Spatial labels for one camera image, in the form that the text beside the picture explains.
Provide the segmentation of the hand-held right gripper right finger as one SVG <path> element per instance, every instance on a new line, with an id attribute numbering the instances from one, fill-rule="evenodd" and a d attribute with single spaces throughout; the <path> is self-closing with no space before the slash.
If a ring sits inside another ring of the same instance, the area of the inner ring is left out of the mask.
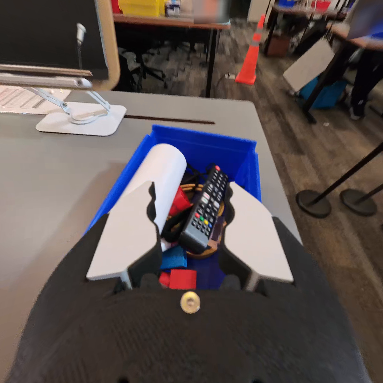
<path id="1" fill-rule="evenodd" d="M 294 277 L 270 211 L 236 182 L 225 196 L 225 222 L 218 264 L 242 291 L 255 291 L 261 281 L 294 286 Z"/>

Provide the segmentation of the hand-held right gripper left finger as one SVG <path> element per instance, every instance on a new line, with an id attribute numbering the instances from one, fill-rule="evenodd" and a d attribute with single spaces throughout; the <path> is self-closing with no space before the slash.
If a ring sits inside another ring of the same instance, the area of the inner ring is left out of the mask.
<path id="1" fill-rule="evenodd" d="M 107 214 L 86 278 L 119 278 L 128 289 L 139 287 L 146 274 L 157 275 L 162 264 L 156 218 L 156 191 L 146 181 L 121 196 Z"/>

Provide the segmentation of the blue plastic bin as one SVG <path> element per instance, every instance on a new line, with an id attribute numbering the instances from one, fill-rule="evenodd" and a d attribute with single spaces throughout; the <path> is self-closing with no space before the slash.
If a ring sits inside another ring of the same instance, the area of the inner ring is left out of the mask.
<path id="1" fill-rule="evenodd" d="M 187 165 L 191 165 L 200 173 L 210 169 L 213 164 L 219 165 L 228 176 L 228 181 L 235 181 L 259 201 L 262 200 L 256 141 L 153 125 L 151 134 L 144 137 L 134 152 L 88 230 L 91 230 L 101 218 L 107 219 L 107 214 L 120 199 L 141 162 L 150 149 L 157 144 L 169 144 L 176 147 L 184 155 Z M 164 239 L 160 238 L 160 244 L 162 253 L 168 250 L 169 246 Z"/>

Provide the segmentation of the blue box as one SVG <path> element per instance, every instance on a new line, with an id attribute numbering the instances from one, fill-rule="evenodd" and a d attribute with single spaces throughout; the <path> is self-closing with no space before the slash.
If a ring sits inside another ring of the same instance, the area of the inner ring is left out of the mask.
<path id="1" fill-rule="evenodd" d="M 187 268 L 187 252 L 181 246 L 172 247 L 162 253 L 160 270 Z"/>

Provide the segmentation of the black remote control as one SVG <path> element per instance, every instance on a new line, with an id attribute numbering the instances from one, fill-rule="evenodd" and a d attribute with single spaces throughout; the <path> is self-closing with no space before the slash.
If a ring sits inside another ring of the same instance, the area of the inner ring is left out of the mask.
<path id="1" fill-rule="evenodd" d="M 223 207 L 227 184 L 228 176 L 213 164 L 179 236 L 179 245 L 187 251 L 200 255 L 208 248 L 219 209 Z"/>

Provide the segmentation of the red plastic piece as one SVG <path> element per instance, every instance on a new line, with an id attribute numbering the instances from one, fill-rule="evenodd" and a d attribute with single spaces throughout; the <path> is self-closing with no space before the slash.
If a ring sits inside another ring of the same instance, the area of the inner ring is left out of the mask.
<path id="1" fill-rule="evenodd" d="M 192 204 L 181 186 L 178 187 L 168 216 L 173 217 L 190 208 Z"/>

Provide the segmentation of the black stanchion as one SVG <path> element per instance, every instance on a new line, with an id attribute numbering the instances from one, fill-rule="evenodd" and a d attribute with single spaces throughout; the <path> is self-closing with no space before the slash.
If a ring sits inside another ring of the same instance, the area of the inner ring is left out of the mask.
<path id="1" fill-rule="evenodd" d="M 377 213 L 377 206 L 372 197 L 383 190 L 380 184 L 368 193 L 357 189 L 345 189 L 339 197 L 342 204 L 359 216 L 370 217 Z"/>
<path id="2" fill-rule="evenodd" d="M 328 194 L 337 189 L 346 180 L 351 178 L 359 170 L 369 164 L 383 151 L 383 143 L 381 142 L 374 150 L 361 159 L 356 165 L 349 169 L 339 179 L 328 186 L 324 191 L 306 189 L 296 194 L 296 203 L 298 207 L 308 215 L 315 218 L 326 218 L 332 212 L 332 206 L 327 199 Z"/>

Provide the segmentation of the red block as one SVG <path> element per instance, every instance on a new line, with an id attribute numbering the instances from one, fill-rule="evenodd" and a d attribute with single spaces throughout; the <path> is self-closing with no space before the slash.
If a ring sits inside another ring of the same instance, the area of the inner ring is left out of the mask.
<path id="1" fill-rule="evenodd" d="M 189 269 L 163 271 L 159 276 L 159 283 L 173 290 L 196 290 L 197 271 Z"/>

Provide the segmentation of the white tablet stand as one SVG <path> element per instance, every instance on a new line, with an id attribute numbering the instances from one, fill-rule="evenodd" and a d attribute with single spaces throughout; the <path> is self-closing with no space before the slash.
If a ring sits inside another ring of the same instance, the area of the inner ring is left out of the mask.
<path id="1" fill-rule="evenodd" d="M 95 90 L 21 87 L 59 106 L 36 125 L 40 132 L 110 136 L 116 132 L 126 108 L 112 105 Z"/>

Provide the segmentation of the black office chair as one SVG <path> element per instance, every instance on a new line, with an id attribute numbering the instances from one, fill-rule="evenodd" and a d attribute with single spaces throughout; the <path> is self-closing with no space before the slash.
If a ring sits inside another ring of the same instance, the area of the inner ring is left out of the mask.
<path id="1" fill-rule="evenodd" d="M 127 50 L 123 48 L 118 49 L 120 76 L 119 81 L 114 88 L 115 91 L 139 93 L 142 90 L 142 82 L 147 76 L 159 80 L 163 83 L 164 88 L 168 89 L 165 73 L 160 69 L 148 67 L 144 62 L 142 53 L 136 55 L 136 63 L 138 66 L 133 70 L 129 69 L 125 53 L 127 53 Z"/>

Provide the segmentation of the printed paper sheet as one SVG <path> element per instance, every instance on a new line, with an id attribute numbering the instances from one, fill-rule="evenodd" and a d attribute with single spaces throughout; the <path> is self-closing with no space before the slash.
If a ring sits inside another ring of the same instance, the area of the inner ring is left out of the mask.
<path id="1" fill-rule="evenodd" d="M 62 109 L 39 95 L 21 87 L 0 86 L 0 112 L 46 115 Z"/>

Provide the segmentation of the orange traffic cone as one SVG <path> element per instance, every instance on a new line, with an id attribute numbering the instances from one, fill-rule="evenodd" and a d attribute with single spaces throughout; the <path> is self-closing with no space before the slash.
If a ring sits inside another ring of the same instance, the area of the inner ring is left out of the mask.
<path id="1" fill-rule="evenodd" d="M 255 83 L 256 66 L 265 18 L 266 15 L 263 14 L 257 24 L 256 31 L 252 37 L 242 68 L 235 78 L 236 83 L 247 85 L 254 85 Z"/>

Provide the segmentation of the grey leaning board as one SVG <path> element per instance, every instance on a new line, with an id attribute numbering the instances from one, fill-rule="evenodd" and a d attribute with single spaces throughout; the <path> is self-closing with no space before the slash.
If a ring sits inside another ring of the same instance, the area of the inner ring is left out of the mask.
<path id="1" fill-rule="evenodd" d="M 296 60 L 284 72 L 283 77 L 292 91 L 299 92 L 326 70 L 333 57 L 334 52 L 330 44 L 326 39 L 321 39 Z"/>

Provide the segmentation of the wooden top table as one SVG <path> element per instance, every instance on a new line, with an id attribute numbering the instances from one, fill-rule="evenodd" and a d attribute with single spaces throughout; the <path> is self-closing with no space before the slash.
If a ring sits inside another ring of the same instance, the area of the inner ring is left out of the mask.
<path id="1" fill-rule="evenodd" d="M 207 59 L 205 63 L 208 65 L 205 97 L 209 98 L 211 94 L 211 84 L 213 79 L 213 70 L 217 48 L 218 31 L 229 30 L 231 22 L 224 23 L 195 23 L 191 18 L 182 17 L 139 17 L 132 15 L 124 15 L 120 13 L 113 13 L 113 20 L 116 23 L 126 23 L 133 25 L 146 25 L 146 26 L 161 26 L 172 28 L 192 28 L 192 29 L 204 29 L 210 31 Z"/>

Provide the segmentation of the small yellow bin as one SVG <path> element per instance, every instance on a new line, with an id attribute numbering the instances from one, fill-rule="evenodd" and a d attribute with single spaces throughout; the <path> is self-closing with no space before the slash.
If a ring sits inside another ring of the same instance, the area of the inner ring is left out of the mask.
<path id="1" fill-rule="evenodd" d="M 163 0 L 119 0 L 118 5 L 124 15 L 135 17 L 165 15 L 165 1 Z"/>

